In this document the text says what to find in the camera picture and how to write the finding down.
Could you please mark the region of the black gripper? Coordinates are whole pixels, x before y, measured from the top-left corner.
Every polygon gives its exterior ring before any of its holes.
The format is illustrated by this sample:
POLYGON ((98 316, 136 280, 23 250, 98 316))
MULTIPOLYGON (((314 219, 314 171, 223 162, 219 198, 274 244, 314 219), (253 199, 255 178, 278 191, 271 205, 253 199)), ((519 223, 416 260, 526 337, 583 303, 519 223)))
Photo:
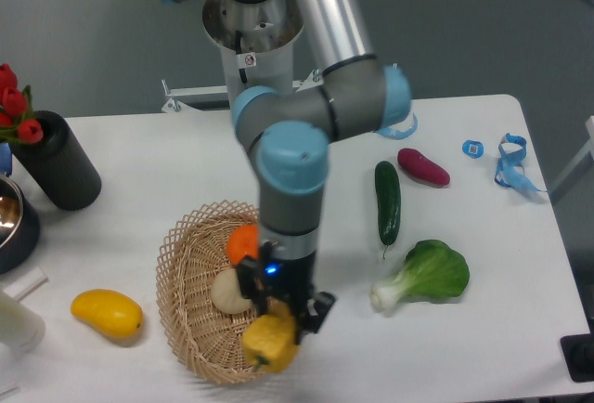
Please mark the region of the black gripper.
POLYGON ((266 241, 256 259, 245 256, 235 267, 239 290, 251 300, 258 316, 268 312, 270 296, 287 304, 297 329, 300 345, 307 334, 317 334, 335 304, 335 295, 317 292, 313 283, 316 251, 299 258, 288 258, 278 242, 266 241))

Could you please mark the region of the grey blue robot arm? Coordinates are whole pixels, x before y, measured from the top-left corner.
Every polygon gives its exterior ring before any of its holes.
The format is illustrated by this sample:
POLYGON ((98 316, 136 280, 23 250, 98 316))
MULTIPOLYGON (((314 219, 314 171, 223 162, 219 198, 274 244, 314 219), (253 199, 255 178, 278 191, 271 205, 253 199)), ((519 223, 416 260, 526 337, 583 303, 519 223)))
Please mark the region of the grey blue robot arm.
POLYGON ((260 254, 240 263, 241 291, 260 314, 287 304, 301 339, 335 301, 313 283, 329 145, 404 121, 411 89, 379 63, 356 0, 205 0, 202 21, 259 183, 260 254))

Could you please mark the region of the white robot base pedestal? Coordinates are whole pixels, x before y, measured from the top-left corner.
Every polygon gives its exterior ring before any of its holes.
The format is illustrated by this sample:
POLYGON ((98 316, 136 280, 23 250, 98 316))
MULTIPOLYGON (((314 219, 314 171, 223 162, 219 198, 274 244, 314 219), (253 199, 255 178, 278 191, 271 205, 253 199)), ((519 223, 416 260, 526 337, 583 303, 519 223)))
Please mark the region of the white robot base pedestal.
POLYGON ((293 91, 293 45, 303 30, 296 0, 206 0, 202 21, 219 48, 229 102, 257 85, 293 91))

